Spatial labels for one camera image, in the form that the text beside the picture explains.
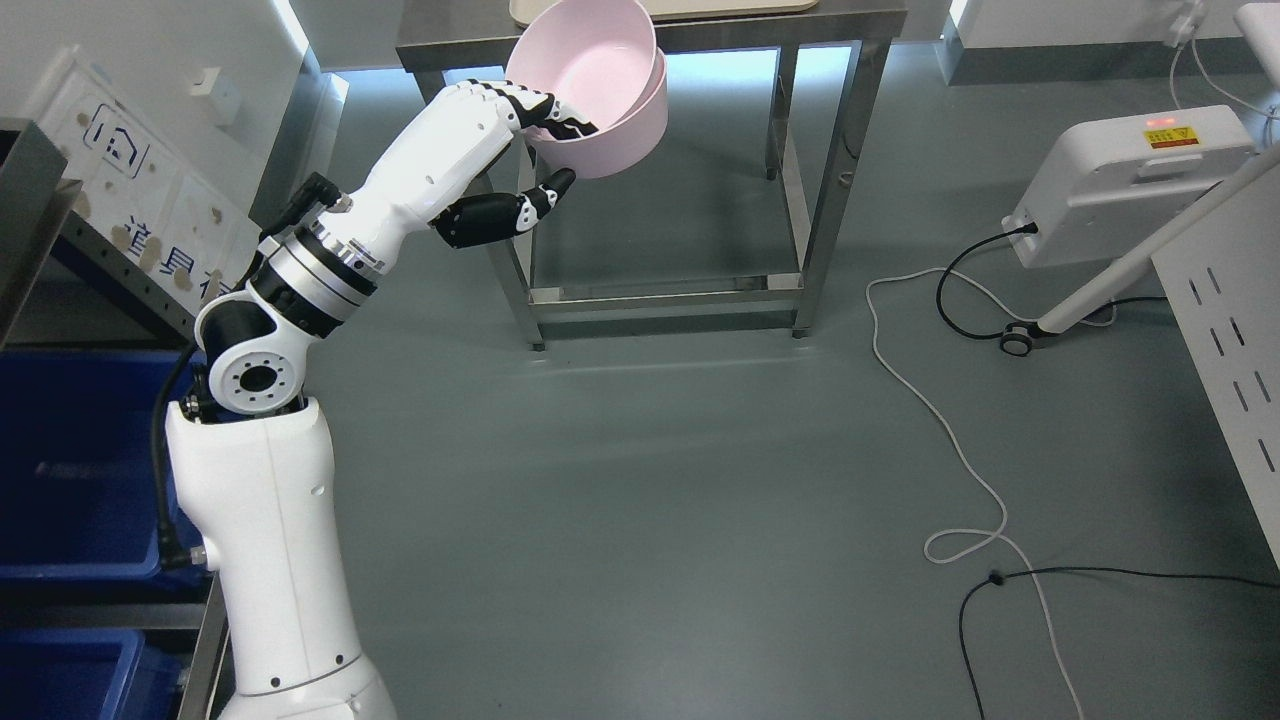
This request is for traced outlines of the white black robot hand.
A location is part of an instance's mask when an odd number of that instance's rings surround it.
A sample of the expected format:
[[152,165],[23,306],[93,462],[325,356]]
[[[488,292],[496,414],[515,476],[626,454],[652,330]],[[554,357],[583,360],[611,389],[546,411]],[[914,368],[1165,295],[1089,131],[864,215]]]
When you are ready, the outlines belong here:
[[577,108],[553,94],[509,81],[466,79],[443,88],[397,136],[351,193],[347,211],[316,219],[317,237],[361,252],[388,273],[407,234],[429,227],[453,249],[524,234],[567,193],[576,174],[559,169],[521,193],[465,196],[529,128],[556,140],[598,133]]

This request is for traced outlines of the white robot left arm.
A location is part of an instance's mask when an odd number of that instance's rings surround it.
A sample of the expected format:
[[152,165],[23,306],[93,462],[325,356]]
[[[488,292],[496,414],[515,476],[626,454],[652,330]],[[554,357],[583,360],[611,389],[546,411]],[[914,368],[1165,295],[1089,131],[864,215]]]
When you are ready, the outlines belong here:
[[308,347],[375,290],[305,224],[349,200],[311,174],[260,234],[250,268],[195,322],[207,359],[165,411],[178,503],[219,575],[234,664],[225,719],[393,719],[355,625],[326,418],[303,392]]

